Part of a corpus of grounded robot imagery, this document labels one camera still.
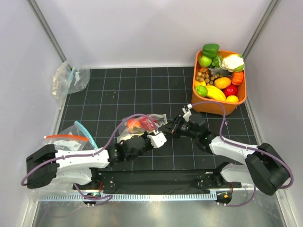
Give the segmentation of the clear polka dot zip bag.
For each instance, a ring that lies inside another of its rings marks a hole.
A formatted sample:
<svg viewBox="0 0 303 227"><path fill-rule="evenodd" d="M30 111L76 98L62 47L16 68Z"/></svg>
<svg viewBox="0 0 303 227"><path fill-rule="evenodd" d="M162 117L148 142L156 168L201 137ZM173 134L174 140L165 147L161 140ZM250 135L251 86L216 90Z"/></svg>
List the clear polka dot zip bag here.
<svg viewBox="0 0 303 227"><path fill-rule="evenodd" d="M168 123L166 114L149 114L149 116L157 127ZM154 125L147 117L133 117L125 121L119 128L117 142L130 139L134 135L141 136L145 132L152 132L153 130L155 130Z"/></svg>

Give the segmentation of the red tomato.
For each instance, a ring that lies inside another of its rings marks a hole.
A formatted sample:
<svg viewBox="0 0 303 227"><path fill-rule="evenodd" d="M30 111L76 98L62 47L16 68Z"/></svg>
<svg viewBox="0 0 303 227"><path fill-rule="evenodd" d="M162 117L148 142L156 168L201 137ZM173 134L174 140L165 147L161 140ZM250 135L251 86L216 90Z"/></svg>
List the red tomato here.
<svg viewBox="0 0 303 227"><path fill-rule="evenodd" d="M141 124L138 120L132 118L127 122L127 129L130 133L137 133L141 129Z"/></svg>

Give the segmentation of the red bell pepper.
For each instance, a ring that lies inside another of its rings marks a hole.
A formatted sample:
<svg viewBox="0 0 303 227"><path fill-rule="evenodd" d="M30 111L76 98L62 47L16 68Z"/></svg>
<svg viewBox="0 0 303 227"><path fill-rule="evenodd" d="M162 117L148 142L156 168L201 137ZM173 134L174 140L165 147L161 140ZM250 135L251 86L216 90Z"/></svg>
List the red bell pepper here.
<svg viewBox="0 0 303 227"><path fill-rule="evenodd" d="M155 130L154 124L156 124L156 120L154 118L148 119L147 117L140 117L139 118L139 123L141 128L147 131L153 131Z"/></svg>

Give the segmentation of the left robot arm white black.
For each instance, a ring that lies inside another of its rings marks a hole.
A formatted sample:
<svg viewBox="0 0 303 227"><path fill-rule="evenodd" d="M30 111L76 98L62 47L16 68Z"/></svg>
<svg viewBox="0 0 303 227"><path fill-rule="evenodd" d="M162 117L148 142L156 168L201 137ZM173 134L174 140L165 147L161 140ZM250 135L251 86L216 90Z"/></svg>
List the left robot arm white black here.
<svg viewBox="0 0 303 227"><path fill-rule="evenodd" d="M131 161L158 147L152 135L132 136L107 147L85 151L64 151L48 144L26 158L27 174L21 184L37 189L51 183L76 183L96 189L100 177L92 173L91 168Z"/></svg>

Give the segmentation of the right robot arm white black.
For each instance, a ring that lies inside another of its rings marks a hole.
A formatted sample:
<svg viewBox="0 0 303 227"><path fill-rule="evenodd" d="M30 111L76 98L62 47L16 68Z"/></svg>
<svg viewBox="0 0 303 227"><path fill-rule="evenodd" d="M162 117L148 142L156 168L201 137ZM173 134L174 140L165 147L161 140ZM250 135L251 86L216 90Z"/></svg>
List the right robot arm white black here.
<svg viewBox="0 0 303 227"><path fill-rule="evenodd" d="M190 137L202 151L237 161L238 165L225 164L213 175L214 184L218 187L225 187L229 182L241 182L253 184L264 194L273 195L291 177L271 145L252 146L216 136L198 113L188 118L179 115L159 130L173 138Z"/></svg>

